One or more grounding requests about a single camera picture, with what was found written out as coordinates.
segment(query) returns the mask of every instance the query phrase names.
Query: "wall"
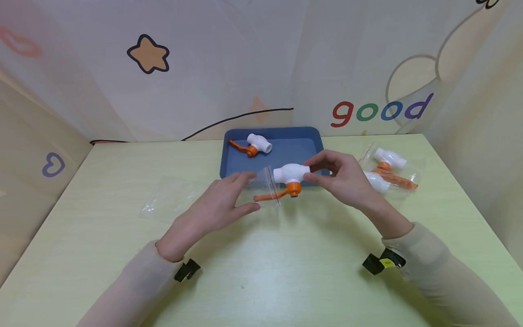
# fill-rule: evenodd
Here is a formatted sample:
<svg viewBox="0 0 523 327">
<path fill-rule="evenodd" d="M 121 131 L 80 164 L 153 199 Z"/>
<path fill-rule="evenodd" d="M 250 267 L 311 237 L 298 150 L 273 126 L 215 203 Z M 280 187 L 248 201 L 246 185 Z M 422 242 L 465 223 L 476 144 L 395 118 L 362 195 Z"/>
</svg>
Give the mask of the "wall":
<svg viewBox="0 0 523 327">
<path fill-rule="evenodd" d="M 415 131 L 425 134 L 523 268 L 521 10 L 522 2 L 511 5 L 438 117 Z"/>
<path fill-rule="evenodd" d="M 0 286 L 92 147 L 17 90 L 0 73 Z"/>
<path fill-rule="evenodd" d="M 438 114 L 512 2 L 17 0 L 0 64 L 89 141 L 405 133 Z"/>
</svg>

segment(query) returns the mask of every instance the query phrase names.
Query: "hand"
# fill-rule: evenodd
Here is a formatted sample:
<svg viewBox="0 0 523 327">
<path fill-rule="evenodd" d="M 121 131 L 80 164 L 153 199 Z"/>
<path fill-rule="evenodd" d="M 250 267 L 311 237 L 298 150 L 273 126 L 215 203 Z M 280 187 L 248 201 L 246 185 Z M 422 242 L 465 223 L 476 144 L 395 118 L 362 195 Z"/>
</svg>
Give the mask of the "hand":
<svg viewBox="0 0 523 327">
<path fill-rule="evenodd" d="M 330 176 L 307 173 L 304 178 L 325 188 L 340 202 L 363 212 L 383 238 L 399 238 L 414 227 L 372 188 L 352 155 L 323 150 L 305 161 L 304 165 L 310 166 L 311 172 L 330 170 Z"/>
<path fill-rule="evenodd" d="M 171 262 L 178 262 L 206 234 L 259 210 L 260 205 L 257 203 L 235 207 L 240 192 L 248 180 L 255 176 L 251 172 L 234 173 L 212 182 L 198 200 L 174 220 L 169 230 L 156 243 L 160 255 Z"/>
<path fill-rule="evenodd" d="M 323 150 L 303 163 L 311 172 L 327 169 L 332 175 L 305 174 L 306 181 L 320 185 L 340 202 L 358 210 L 367 208 L 383 197 L 370 185 L 358 161 L 350 154 Z"/>
</svg>

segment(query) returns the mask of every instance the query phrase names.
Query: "letter d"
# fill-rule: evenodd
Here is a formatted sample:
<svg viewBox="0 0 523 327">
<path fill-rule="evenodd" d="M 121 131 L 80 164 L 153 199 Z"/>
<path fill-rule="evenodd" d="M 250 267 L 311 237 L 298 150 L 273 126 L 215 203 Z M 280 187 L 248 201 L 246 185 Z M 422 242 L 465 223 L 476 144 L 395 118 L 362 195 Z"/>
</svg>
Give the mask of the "letter d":
<svg viewBox="0 0 523 327">
<path fill-rule="evenodd" d="M 419 119 L 422 116 L 423 112 L 425 111 L 425 108 L 427 108 L 428 103 L 430 102 L 430 100 L 432 99 L 433 96 L 434 96 L 434 93 L 430 93 L 428 95 L 428 98 L 425 101 L 416 102 L 416 103 L 411 104 L 411 106 L 408 107 L 407 110 L 405 111 L 405 117 L 408 119 L 414 119 L 414 118 Z M 416 107 L 421 107 L 421 109 L 419 110 L 418 114 L 413 115 L 412 109 L 414 109 Z"/>
</svg>

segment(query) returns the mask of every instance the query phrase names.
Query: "blue tray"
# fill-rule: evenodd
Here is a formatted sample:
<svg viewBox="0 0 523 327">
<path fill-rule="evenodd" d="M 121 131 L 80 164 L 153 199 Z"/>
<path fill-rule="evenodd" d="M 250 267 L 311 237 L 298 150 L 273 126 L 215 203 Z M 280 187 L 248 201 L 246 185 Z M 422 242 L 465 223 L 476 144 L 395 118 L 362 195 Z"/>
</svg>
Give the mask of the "blue tray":
<svg viewBox="0 0 523 327">
<path fill-rule="evenodd" d="M 272 151 L 268 154 L 258 152 L 254 157 L 249 158 L 245 152 L 240 152 L 229 144 L 229 140 L 233 140 L 241 146 L 249 146 L 247 136 L 251 133 L 265 137 L 272 143 Z M 224 178 L 234 172 L 257 173 L 266 166 L 274 169 L 288 163 L 302 164 L 321 150 L 323 150 L 323 143 L 320 132 L 314 127 L 231 129 L 223 137 L 220 177 Z M 319 173 L 329 174 L 326 170 Z M 302 182 L 302 186 L 312 185 L 309 182 Z"/>
</svg>

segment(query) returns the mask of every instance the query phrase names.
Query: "white pipe fitting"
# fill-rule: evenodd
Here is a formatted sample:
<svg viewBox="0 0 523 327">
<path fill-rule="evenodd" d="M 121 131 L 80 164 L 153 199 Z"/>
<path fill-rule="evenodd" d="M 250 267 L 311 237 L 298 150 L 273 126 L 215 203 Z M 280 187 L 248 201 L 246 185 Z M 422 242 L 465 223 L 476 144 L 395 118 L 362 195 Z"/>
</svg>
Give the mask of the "white pipe fitting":
<svg viewBox="0 0 523 327">
<path fill-rule="evenodd" d="M 403 159 L 399 154 L 394 151 L 377 148 L 374 152 L 374 159 L 378 161 L 385 161 L 390 164 L 392 168 L 403 168 L 407 163 L 406 159 Z"/>
<path fill-rule="evenodd" d="M 276 168 L 273 170 L 274 181 L 276 183 L 301 183 L 303 175 L 310 173 L 311 168 L 309 166 L 303 166 L 299 164 L 287 164 L 282 168 Z"/>
<path fill-rule="evenodd" d="M 247 137 L 247 142 L 254 146 L 258 151 L 262 151 L 264 153 L 269 153 L 270 150 L 272 150 L 272 144 L 270 144 L 267 139 L 261 135 L 251 133 Z"/>
<path fill-rule="evenodd" d="M 383 177 L 380 176 L 378 173 L 373 172 L 364 172 L 365 176 L 370 182 L 370 185 L 372 185 L 372 188 L 374 188 L 379 193 L 385 193 L 389 187 L 391 187 L 391 183 L 387 182 Z"/>
</svg>

